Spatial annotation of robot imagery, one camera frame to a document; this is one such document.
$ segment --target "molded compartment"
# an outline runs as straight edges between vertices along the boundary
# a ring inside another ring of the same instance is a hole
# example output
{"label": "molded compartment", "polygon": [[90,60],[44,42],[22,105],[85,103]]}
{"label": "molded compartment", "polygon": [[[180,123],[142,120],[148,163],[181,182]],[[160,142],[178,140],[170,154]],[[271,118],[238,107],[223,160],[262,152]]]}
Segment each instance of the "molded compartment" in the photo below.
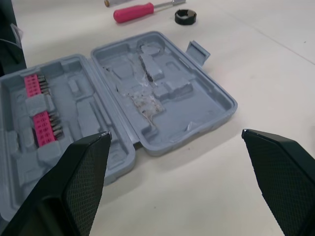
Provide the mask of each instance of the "molded compartment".
{"label": "molded compartment", "polygon": [[223,125],[237,102],[159,32],[92,51],[102,82],[150,155]]}
{"label": "molded compartment", "polygon": [[[45,76],[50,95],[27,98],[24,77],[31,74]],[[38,180],[82,137],[108,130],[112,134],[105,184],[132,169],[134,147],[111,98],[95,89],[97,81],[98,75],[81,55],[0,78],[0,212],[5,220],[11,220]],[[42,110],[58,114],[63,135],[38,147],[31,116]]]}

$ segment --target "drill bit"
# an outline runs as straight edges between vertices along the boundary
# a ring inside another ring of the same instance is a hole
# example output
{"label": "drill bit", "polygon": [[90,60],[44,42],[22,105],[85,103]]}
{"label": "drill bit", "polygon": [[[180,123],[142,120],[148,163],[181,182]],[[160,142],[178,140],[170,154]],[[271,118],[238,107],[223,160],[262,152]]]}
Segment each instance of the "drill bit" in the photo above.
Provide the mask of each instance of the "drill bit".
{"label": "drill bit", "polygon": [[54,134],[55,137],[59,137],[62,133],[63,133],[62,130],[57,130],[53,134]]}
{"label": "drill bit", "polygon": [[45,82],[46,81],[45,77],[42,75],[38,76],[37,79],[39,82]]}
{"label": "drill bit", "polygon": [[40,86],[42,86],[42,85],[48,85],[48,83],[47,83],[47,81],[40,81],[40,82],[39,82],[39,85],[40,85]]}
{"label": "drill bit", "polygon": [[53,131],[57,131],[57,130],[62,130],[62,126],[56,125],[55,127],[53,127]]}
{"label": "drill bit", "polygon": [[53,122],[53,121],[55,121],[55,120],[58,120],[58,116],[52,115],[52,116],[49,117],[49,121],[50,121],[50,122]]}
{"label": "drill bit", "polygon": [[51,127],[55,127],[56,125],[58,125],[60,123],[59,120],[54,120],[50,122]]}
{"label": "drill bit", "polygon": [[50,112],[50,113],[48,113],[48,116],[49,116],[49,117],[57,116],[57,112]]}
{"label": "drill bit", "polygon": [[39,85],[41,90],[48,89],[47,85]]}

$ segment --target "white table surface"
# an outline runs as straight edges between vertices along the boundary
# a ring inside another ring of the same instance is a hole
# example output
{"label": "white table surface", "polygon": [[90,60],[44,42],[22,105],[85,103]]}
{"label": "white table surface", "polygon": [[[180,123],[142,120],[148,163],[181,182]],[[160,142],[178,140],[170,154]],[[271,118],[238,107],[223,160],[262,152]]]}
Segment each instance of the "white table surface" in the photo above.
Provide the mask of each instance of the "white table surface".
{"label": "white table surface", "polygon": [[[14,0],[28,66],[157,30],[180,49],[211,53],[204,70],[238,102],[214,132],[162,157],[136,152],[135,168],[103,189],[92,236],[282,236],[257,186],[243,128],[298,141],[315,156],[315,31],[312,0],[188,0],[117,25],[103,0]],[[122,6],[146,3],[134,0]]]}

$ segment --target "red screwdriver handle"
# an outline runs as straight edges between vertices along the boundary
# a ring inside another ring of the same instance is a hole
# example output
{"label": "red screwdriver handle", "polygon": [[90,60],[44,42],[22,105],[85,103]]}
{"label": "red screwdriver handle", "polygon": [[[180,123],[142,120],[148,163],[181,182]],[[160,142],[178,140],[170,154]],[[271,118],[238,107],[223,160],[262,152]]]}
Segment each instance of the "red screwdriver handle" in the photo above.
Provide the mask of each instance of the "red screwdriver handle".
{"label": "red screwdriver handle", "polygon": [[117,23],[122,23],[153,14],[153,12],[154,6],[152,3],[136,5],[114,11],[114,19]]}

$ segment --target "textured gripper pad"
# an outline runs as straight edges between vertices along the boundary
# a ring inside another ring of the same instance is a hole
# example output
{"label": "textured gripper pad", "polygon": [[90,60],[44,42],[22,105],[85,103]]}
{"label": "textured gripper pad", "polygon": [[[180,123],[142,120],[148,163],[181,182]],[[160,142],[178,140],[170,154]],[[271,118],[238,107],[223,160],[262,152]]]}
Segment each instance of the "textured gripper pad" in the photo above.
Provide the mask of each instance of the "textured gripper pad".
{"label": "textured gripper pad", "polygon": [[81,236],[88,236],[104,185],[108,153],[98,142],[86,151],[84,159],[65,190],[65,201]]}
{"label": "textured gripper pad", "polygon": [[315,213],[315,184],[295,159],[309,157],[302,147],[292,140],[297,148],[307,155],[290,155],[281,146],[281,141],[265,139],[258,135],[243,138],[262,196],[286,236],[313,236]]}

